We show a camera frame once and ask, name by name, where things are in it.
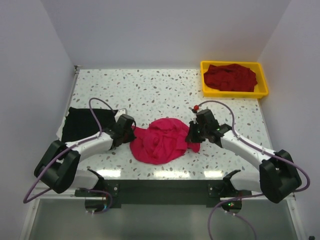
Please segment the pink t shirt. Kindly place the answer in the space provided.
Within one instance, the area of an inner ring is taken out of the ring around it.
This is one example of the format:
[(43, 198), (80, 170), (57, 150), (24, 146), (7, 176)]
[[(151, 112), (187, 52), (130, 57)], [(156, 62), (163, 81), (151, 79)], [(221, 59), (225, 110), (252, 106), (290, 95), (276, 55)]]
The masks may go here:
[(148, 128), (137, 127), (135, 139), (129, 147), (133, 157), (151, 165), (167, 164), (185, 154), (190, 149), (200, 151), (199, 143), (186, 142), (189, 127), (177, 118), (160, 118)]

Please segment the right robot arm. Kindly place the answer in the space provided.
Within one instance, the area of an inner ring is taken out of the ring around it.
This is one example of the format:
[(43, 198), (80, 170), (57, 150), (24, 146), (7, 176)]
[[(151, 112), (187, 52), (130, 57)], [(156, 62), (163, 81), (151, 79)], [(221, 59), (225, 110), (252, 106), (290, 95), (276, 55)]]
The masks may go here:
[(191, 111), (195, 118), (189, 123), (186, 142), (209, 141), (240, 156), (257, 169), (256, 173), (234, 170), (227, 174), (223, 180), (229, 189), (261, 193), (271, 202), (279, 203), (301, 186), (302, 180), (287, 151), (257, 145), (230, 125), (219, 124), (209, 109), (193, 108)]

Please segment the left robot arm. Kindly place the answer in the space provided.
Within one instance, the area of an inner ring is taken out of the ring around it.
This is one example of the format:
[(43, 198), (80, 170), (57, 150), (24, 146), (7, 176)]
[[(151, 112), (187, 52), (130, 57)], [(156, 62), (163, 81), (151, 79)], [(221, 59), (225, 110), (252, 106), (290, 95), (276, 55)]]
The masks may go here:
[(35, 177), (57, 194), (70, 188), (103, 189), (101, 175), (93, 170), (79, 170), (78, 165), (135, 139), (134, 118), (121, 114), (115, 119), (111, 127), (89, 137), (66, 143), (60, 140), (52, 142), (34, 170)]

